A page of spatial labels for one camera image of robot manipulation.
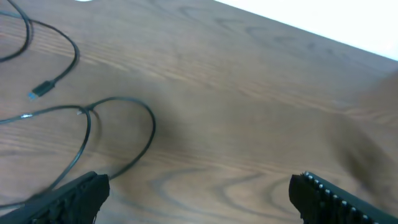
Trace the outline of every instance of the black cable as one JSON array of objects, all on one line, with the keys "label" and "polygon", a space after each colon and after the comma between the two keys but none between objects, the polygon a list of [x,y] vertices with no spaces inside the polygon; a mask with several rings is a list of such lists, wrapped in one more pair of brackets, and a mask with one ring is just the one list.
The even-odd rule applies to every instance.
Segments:
[{"label": "black cable", "polygon": [[0,120],[0,124],[7,124],[7,123],[11,123],[11,122],[15,122],[15,121],[19,121],[22,119],[27,119],[27,118],[32,118],[34,116],[38,116],[41,114],[45,114],[45,113],[49,113],[52,111],[57,111],[57,110],[64,110],[64,109],[78,109],[78,114],[82,114],[84,113],[87,117],[87,128],[86,128],[86,134],[85,134],[85,138],[83,140],[83,143],[80,146],[79,151],[77,152],[77,154],[75,155],[75,157],[73,158],[73,160],[71,161],[71,163],[69,163],[69,165],[67,166],[67,168],[65,168],[65,170],[55,179],[55,181],[53,181],[52,184],[50,184],[44,191],[35,194],[34,196],[32,196],[31,198],[21,201],[21,202],[15,202],[15,203],[9,203],[9,204],[5,204],[5,205],[0,205],[0,210],[3,209],[9,209],[9,208],[19,208],[25,205],[25,203],[29,202],[32,199],[35,199],[37,197],[42,197],[44,196],[47,192],[53,190],[60,182],[61,180],[69,173],[69,171],[73,168],[73,166],[75,166],[75,164],[78,162],[80,156],[83,154],[83,151],[86,147],[88,138],[90,136],[90,131],[91,131],[91,116],[90,116],[90,111],[93,111],[94,108],[102,103],[105,103],[107,101],[111,101],[111,100],[121,100],[121,101],[130,101],[133,103],[136,103],[140,106],[142,106],[143,108],[146,109],[146,111],[149,113],[150,118],[152,120],[152,132],[149,136],[148,142],[145,145],[145,147],[143,148],[143,150],[128,164],[126,164],[124,167],[122,167],[119,171],[117,171],[115,174],[110,175],[109,176],[109,180],[113,180],[117,177],[119,177],[120,175],[124,174],[127,170],[129,170],[133,165],[135,165],[138,160],[147,152],[150,144],[152,143],[152,140],[154,139],[155,136],[155,132],[156,132],[156,121],[155,121],[155,115],[152,112],[152,110],[150,109],[150,107],[148,105],[146,105],[144,102],[142,102],[141,100],[138,100],[136,98],[130,98],[130,97],[122,97],[122,96],[114,96],[114,97],[110,97],[110,98],[106,98],[103,100],[99,100],[95,103],[92,103],[88,106],[78,106],[78,105],[63,105],[63,106],[54,106],[51,108],[47,108],[44,110],[39,110],[39,111],[35,111],[32,113],[24,113],[22,115],[19,116],[15,116],[13,118],[8,118],[8,119],[4,119],[4,120]]},{"label": "black cable", "polygon": [[22,46],[21,49],[20,49],[18,52],[16,52],[17,55],[15,55],[16,53],[14,53],[13,55],[15,55],[15,56],[13,56],[13,55],[7,56],[6,58],[9,58],[8,60],[10,60],[10,59],[12,59],[12,58],[14,58],[14,57],[20,55],[20,54],[23,53],[23,51],[25,51],[25,50],[27,49],[27,47],[29,46],[30,41],[31,41],[31,39],[32,39],[32,38],[31,38],[32,35],[31,35],[31,33],[30,33],[30,30],[33,30],[33,26],[31,27],[31,29],[29,29],[29,23],[36,23],[36,24],[38,24],[38,25],[41,25],[41,26],[44,26],[44,27],[46,27],[46,28],[49,28],[49,29],[54,30],[55,32],[59,33],[62,37],[64,37],[65,39],[67,39],[67,40],[69,41],[69,43],[72,45],[72,47],[73,47],[74,56],[73,56],[73,60],[72,60],[72,62],[70,63],[70,65],[69,65],[60,75],[58,75],[57,77],[55,77],[53,80],[48,80],[48,81],[43,82],[42,84],[40,84],[40,85],[38,85],[37,87],[35,87],[35,88],[28,94],[29,98],[30,98],[31,100],[34,100],[34,99],[36,99],[37,97],[43,96],[44,94],[46,94],[47,92],[49,92],[52,88],[54,88],[54,87],[55,87],[55,84],[56,84],[58,81],[60,81],[63,77],[65,77],[65,76],[77,65],[77,63],[79,62],[79,58],[80,58],[80,51],[79,51],[79,48],[77,47],[77,44],[74,43],[74,41],[71,40],[71,38],[69,38],[69,37],[68,37],[66,34],[64,34],[62,31],[60,31],[60,30],[58,30],[57,28],[55,28],[55,27],[53,27],[53,26],[51,26],[51,25],[48,25],[48,24],[46,24],[46,23],[44,23],[44,22],[40,22],[40,21],[37,21],[37,20],[28,18],[27,15],[24,13],[24,11],[22,11],[22,9],[20,9],[20,7],[19,7],[17,4],[15,4],[14,2],[12,2],[11,0],[8,0],[8,1],[10,2],[10,4],[12,4],[12,6],[15,7],[15,9],[19,12],[20,15],[14,14],[14,13],[12,13],[12,12],[7,12],[7,11],[0,11],[0,14],[1,14],[1,15],[4,15],[4,16],[13,17],[13,18],[23,19],[24,22],[25,22],[25,24],[26,24],[26,30],[27,30],[27,32],[26,32],[27,35],[26,35],[26,39],[25,39],[25,44],[24,44],[24,46]]},{"label": "black cable", "polygon": [[30,44],[30,24],[29,24],[29,18],[25,14],[25,12],[17,5],[15,4],[12,0],[8,0],[8,2],[18,11],[19,15],[18,18],[23,19],[25,26],[26,26],[26,37],[25,37],[25,42],[24,45],[16,52],[13,54],[10,54],[8,56],[0,58],[0,63],[5,62],[8,60],[11,60],[15,57],[18,57],[20,54],[24,53],[24,51],[28,48]]}]

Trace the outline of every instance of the black object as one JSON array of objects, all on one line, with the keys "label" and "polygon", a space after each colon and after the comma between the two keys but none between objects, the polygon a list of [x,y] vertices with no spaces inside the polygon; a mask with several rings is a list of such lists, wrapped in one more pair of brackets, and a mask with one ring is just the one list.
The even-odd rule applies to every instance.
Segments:
[{"label": "black object", "polygon": [[304,224],[395,224],[398,219],[338,188],[319,176],[293,175],[289,199]]},{"label": "black object", "polygon": [[113,179],[119,177],[120,175],[124,174],[133,165],[135,165],[138,162],[138,160],[147,152],[150,144],[152,143],[152,140],[154,139],[155,132],[156,132],[155,115],[152,112],[152,110],[149,108],[149,106],[146,105],[143,101],[138,100],[136,98],[131,98],[131,97],[114,96],[114,97],[109,97],[109,98],[106,98],[106,99],[103,99],[103,100],[99,100],[99,101],[97,101],[95,103],[92,103],[90,105],[87,105],[87,106],[78,106],[78,105],[54,106],[54,107],[47,108],[47,109],[44,109],[44,110],[35,111],[35,112],[31,112],[31,113],[24,113],[24,114],[21,114],[21,115],[12,117],[12,118],[0,120],[0,124],[6,124],[6,123],[19,121],[19,120],[22,120],[22,119],[32,118],[34,116],[38,116],[38,115],[41,115],[41,114],[49,113],[49,112],[52,112],[52,111],[64,110],[64,109],[77,110],[78,114],[85,114],[86,117],[87,117],[87,128],[86,128],[86,134],[85,134],[83,143],[81,144],[80,149],[77,152],[75,158],[73,158],[73,160],[69,163],[69,165],[65,168],[65,170],[55,179],[55,181],[52,184],[50,184],[50,186],[48,186],[45,190],[43,190],[42,192],[34,195],[33,197],[31,197],[28,200],[21,201],[21,202],[15,202],[15,203],[9,203],[9,204],[6,204],[6,205],[0,205],[0,210],[1,209],[8,209],[8,208],[20,208],[20,207],[23,207],[23,206],[26,205],[26,203],[29,203],[32,198],[40,198],[41,196],[47,195],[48,192],[51,192],[51,190],[53,190],[60,183],[60,181],[69,173],[69,171],[72,169],[72,167],[75,166],[75,164],[78,162],[80,156],[83,154],[83,151],[84,151],[84,149],[86,147],[86,143],[87,143],[88,137],[90,136],[90,130],[91,130],[90,111],[94,111],[94,109],[98,105],[100,105],[102,103],[105,103],[107,101],[113,101],[113,100],[130,101],[130,102],[133,102],[133,103],[143,107],[149,113],[149,116],[150,116],[150,118],[152,120],[152,131],[150,133],[150,136],[149,136],[149,139],[147,141],[147,144],[144,146],[142,151],[133,160],[131,160],[128,164],[126,164],[124,167],[122,167],[116,173],[110,175],[109,179],[113,180]]},{"label": "black object", "polygon": [[69,38],[66,34],[64,34],[62,31],[58,30],[57,28],[50,26],[44,22],[40,22],[34,19],[30,19],[27,14],[16,4],[14,3],[14,1],[12,0],[7,0],[19,13],[18,14],[14,14],[12,12],[6,12],[6,11],[0,11],[0,15],[4,15],[4,16],[9,16],[9,17],[14,17],[14,18],[18,18],[18,19],[22,19],[25,23],[25,29],[26,29],[26,37],[25,37],[25,42],[24,45],[17,51],[14,52],[13,54],[10,54],[8,56],[5,56],[3,58],[0,58],[0,63],[1,62],[5,62],[8,60],[11,60],[17,56],[20,56],[20,54],[22,54],[23,52],[25,52],[29,46],[29,44],[32,42],[33,39],[33,23],[39,24],[41,26],[44,26],[46,28],[52,29],[55,32],[59,33],[62,37],[64,37],[65,39],[67,39],[69,41],[69,43],[72,45],[73,50],[75,52],[74,56],[73,56],[73,60],[70,63],[70,65],[61,73],[59,74],[57,77],[55,77],[53,80],[49,80],[49,81],[45,81],[42,84],[40,84],[39,86],[35,87],[32,92],[30,92],[28,94],[29,98],[31,100],[36,99],[37,97],[41,97],[44,94],[46,94],[47,92],[49,92],[52,88],[55,87],[55,84],[61,80],[63,77],[65,77],[79,62],[79,57],[80,57],[80,51],[79,48],[77,47],[76,43],[74,43],[74,41],[71,40],[71,38]]},{"label": "black object", "polygon": [[107,175],[89,172],[24,207],[0,217],[1,224],[93,224],[109,196]]}]

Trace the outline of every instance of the wood grain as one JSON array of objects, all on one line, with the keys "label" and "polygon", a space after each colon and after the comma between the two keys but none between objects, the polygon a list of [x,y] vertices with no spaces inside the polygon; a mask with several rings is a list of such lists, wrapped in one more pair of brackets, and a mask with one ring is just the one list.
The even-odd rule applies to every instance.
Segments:
[{"label": "wood grain", "polygon": [[[81,61],[51,93],[29,102],[27,92],[73,56],[66,40],[35,26],[29,50],[0,64],[2,118],[125,95],[143,99],[158,119],[149,152],[112,181],[97,223],[300,223],[287,188],[304,170],[370,200],[323,136],[331,114],[354,118],[397,155],[389,80],[398,62],[214,1],[17,3],[69,35]],[[11,10],[4,2],[0,8]],[[0,21],[6,55],[23,43],[24,26]],[[1,203],[39,191],[70,162],[85,130],[75,112],[0,127]],[[145,144],[145,111],[112,102],[97,113],[88,148],[65,181],[89,170],[112,173]],[[393,187],[386,194],[398,198]]]}]

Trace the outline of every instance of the usb connector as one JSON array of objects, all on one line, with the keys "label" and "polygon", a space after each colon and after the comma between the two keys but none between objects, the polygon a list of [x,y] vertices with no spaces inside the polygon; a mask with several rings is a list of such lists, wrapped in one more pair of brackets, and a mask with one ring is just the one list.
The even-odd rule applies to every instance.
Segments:
[{"label": "usb connector", "polygon": [[35,100],[36,98],[41,97],[44,94],[48,93],[54,87],[55,87],[54,82],[45,81],[42,84],[38,85],[36,88],[34,88],[32,92],[28,94],[28,96],[30,100]]}]

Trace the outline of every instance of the wooden table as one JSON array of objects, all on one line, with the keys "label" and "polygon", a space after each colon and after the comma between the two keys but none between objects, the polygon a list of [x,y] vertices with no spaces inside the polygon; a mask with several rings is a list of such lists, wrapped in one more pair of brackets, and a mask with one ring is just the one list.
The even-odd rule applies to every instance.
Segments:
[{"label": "wooden table", "polygon": [[[81,60],[30,102],[27,92],[73,55],[66,40],[35,26],[30,49],[0,64],[2,118],[115,95],[144,100],[157,117],[153,145],[111,182],[97,223],[300,223],[287,189],[305,170],[362,197],[323,138],[331,114],[357,119],[389,153],[397,149],[397,91],[386,78],[398,62],[210,0],[16,2],[68,34]],[[0,9],[11,7],[4,1]],[[0,21],[6,55],[23,43],[24,26]],[[361,92],[377,85],[379,104],[358,106]],[[75,112],[1,126],[1,203],[29,197],[66,167],[86,126]],[[150,119],[139,107],[112,102],[97,112],[88,148],[65,181],[114,172],[148,138]]]}]

